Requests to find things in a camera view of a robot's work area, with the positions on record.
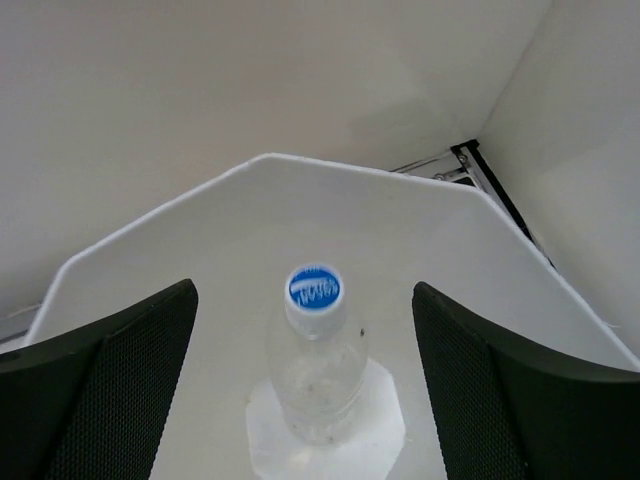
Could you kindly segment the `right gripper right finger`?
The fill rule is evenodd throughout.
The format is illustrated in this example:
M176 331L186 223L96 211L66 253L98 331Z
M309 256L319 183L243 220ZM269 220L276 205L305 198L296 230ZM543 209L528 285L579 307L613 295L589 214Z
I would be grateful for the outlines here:
M538 344L425 282L412 313L448 478L638 478L638 373Z

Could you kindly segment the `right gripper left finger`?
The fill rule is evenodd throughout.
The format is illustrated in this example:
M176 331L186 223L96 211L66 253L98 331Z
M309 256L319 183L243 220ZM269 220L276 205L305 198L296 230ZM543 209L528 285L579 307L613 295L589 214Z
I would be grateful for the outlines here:
M184 279L2 354L2 478L149 478L197 308Z

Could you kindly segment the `clear bottle white cap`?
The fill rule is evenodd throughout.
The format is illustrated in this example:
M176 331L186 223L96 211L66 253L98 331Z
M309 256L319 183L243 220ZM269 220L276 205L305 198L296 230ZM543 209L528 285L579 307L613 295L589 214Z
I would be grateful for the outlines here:
M281 306L267 324L266 350L291 432L314 445L345 439L360 402L369 337L336 268L307 263L288 274Z

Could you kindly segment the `white plastic bin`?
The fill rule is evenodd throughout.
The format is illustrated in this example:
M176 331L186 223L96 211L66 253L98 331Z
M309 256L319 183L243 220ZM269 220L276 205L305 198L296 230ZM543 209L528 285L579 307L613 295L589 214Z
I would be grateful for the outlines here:
M155 479L443 479L414 289L541 345L638 358L481 191L267 154L68 260L26 337L182 280L197 314Z

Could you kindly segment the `right aluminium frame rail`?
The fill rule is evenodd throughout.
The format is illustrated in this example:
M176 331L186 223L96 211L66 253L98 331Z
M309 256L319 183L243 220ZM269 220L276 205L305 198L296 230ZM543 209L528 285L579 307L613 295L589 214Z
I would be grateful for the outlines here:
M423 158L392 169L393 173L428 178L474 187L486 193L517 225L551 268L556 269L548 255L535 239L524 217L489 167L480 151L477 139L454 145L431 158Z

